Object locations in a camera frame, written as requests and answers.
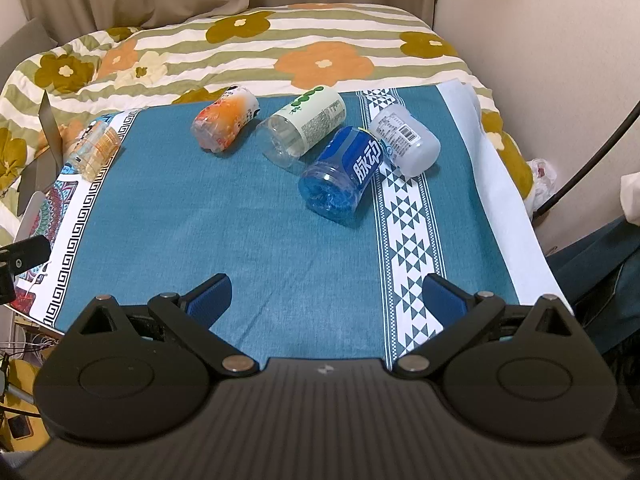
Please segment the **floral striped quilt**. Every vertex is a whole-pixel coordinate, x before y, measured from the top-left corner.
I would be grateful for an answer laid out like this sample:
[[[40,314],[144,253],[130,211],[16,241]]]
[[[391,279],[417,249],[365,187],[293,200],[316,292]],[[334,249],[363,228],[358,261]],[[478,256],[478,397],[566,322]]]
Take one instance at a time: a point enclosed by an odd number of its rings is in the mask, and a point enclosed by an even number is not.
[[[156,29],[116,27],[38,50],[1,89],[1,239],[13,240],[21,173],[47,149],[38,117],[48,102],[65,145],[89,122],[130,108],[203,102],[231,86],[256,96],[472,84],[482,122],[525,203],[534,175],[503,128],[491,92],[457,50],[407,11],[307,3],[198,18]]]

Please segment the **clear cup cream green label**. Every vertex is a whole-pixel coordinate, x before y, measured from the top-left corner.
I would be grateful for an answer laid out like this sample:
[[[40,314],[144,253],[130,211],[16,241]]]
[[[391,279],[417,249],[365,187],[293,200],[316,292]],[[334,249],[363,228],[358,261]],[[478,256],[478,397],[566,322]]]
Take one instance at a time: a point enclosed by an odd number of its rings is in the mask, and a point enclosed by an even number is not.
[[[282,169],[299,172],[303,156],[345,119],[341,95],[319,84],[263,120],[256,128],[256,139],[266,159]]]

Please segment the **white plastic bag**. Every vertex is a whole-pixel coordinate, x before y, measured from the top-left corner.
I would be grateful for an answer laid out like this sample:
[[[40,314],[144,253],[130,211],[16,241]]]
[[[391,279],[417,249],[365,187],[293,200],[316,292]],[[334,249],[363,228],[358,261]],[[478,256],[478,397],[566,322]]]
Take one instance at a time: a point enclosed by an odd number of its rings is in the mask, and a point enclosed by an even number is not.
[[[527,162],[533,176],[533,186],[524,200],[529,218],[555,193],[558,174],[553,166],[543,158],[534,158]]]

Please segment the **dark blue fabric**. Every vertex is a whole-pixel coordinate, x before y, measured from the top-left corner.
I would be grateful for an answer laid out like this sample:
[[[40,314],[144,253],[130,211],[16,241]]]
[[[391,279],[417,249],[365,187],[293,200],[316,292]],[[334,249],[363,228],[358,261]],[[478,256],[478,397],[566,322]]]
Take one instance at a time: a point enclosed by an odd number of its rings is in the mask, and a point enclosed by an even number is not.
[[[620,217],[547,261],[576,320],[600,352],[638,332],[638,226]]]

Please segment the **black clamp mount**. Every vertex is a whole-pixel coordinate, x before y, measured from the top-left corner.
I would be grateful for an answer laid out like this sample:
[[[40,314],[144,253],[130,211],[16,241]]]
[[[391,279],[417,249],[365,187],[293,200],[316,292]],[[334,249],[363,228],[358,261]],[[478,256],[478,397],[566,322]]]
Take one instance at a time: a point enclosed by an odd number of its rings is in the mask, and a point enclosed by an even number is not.
[[[16,298],[14,278],[46,263],[51,255],[47,237],[37,235],[1,248],[0,301],[9,304]]]

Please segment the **clear cup orange vitamin label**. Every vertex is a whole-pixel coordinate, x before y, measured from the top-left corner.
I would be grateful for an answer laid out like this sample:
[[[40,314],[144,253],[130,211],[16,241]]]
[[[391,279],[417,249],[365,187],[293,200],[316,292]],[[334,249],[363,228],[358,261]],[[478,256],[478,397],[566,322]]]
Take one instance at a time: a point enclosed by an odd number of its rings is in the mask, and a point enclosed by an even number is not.
[[[82,134],[67,156],[63,172],[93,181],[116,156],[122,140],[111,126],[111,117],[101,117]]]

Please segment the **frosted white cup barcode label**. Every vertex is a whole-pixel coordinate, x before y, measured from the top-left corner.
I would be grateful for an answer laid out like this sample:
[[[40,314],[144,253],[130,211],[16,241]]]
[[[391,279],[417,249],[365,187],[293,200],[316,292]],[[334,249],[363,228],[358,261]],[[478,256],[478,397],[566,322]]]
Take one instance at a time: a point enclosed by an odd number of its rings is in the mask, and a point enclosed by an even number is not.
[[[436,136],[400,104],[378,112],[370,122],[370,131],[383,144],[392,165],[408,179],[429,170],[440,154]]]

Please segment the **blue patterned cloth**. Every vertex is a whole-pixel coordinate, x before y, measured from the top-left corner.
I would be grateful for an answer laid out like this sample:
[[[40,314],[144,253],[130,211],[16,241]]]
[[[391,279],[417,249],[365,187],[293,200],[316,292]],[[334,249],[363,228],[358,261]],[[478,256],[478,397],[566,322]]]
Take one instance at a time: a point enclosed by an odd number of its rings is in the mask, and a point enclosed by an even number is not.
[[[412,180],[382,166],[343,226],[305,206],[252,130],[216,156],[191,133],[194,104],[107,116],[122,147],[96,180],[58,177],[32,225],[51,257],[16,280],[14,309],[63,333],[96,295],[143,304],[223,273],[232,301],[213,330],[256,360],[393,361],[444,325],[427,274],[520,304],[559,292],[467,84],[343,99],[354,127],[405,105],[439,140],[435,165]]]

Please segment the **orange peach label cup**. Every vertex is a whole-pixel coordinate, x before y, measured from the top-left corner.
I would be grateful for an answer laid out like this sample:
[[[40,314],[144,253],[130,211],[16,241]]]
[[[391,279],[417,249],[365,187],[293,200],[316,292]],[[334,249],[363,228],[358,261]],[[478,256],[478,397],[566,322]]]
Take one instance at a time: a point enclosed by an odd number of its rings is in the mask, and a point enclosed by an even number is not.
[[[191,132],[202,150],[221,153],[260,111],[258,99],[250,90],[233,86],[194,118]]]

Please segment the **grey laptop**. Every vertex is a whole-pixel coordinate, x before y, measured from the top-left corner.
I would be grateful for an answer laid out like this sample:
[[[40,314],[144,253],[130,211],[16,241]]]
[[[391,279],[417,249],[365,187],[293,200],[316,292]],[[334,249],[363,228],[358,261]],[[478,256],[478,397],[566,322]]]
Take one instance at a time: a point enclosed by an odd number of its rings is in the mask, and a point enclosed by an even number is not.
[[[54,119],[47,93],[42,97],[38,118],[48,148],[21,174],[17,208],[17,212],[20,214],[20,225],[14,235],[14,242],[29,237],[40,207],[46,198],[46,192],[50,190],[63,167],[63,140]]]

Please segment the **blue plastic cup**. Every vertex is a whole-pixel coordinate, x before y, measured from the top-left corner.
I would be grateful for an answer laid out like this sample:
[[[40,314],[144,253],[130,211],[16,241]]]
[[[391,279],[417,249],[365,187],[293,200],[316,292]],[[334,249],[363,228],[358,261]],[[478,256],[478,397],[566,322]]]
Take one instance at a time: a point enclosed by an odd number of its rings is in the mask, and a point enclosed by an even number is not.
[[[300,196],[319,216],[350,223],[382,160],[382,146],[367,130],[341,128],[303,171],[298,180]]]

